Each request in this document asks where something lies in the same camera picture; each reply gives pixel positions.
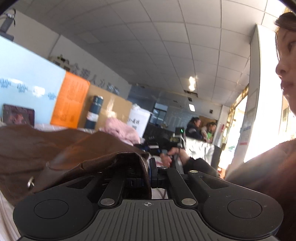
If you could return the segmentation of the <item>operator right hand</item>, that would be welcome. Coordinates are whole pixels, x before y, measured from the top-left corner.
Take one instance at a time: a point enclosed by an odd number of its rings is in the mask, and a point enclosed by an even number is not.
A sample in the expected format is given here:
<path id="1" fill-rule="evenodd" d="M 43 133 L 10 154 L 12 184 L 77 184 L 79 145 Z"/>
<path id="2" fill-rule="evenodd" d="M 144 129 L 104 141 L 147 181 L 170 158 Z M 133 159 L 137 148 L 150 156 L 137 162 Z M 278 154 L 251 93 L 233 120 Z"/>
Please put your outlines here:
<path id="1" fill-rule="evenodd" d="M 175 160 L 180 160 L 184 165 L 189 161 L 190 156 L 186 153 L 184 149 L 173 147 L 169 151 L 167 151 L 166 154 L 161 153 L 160 158 L 163 166 L 170 167 L 173 161 L 172 158 L 174 158 Z"/>

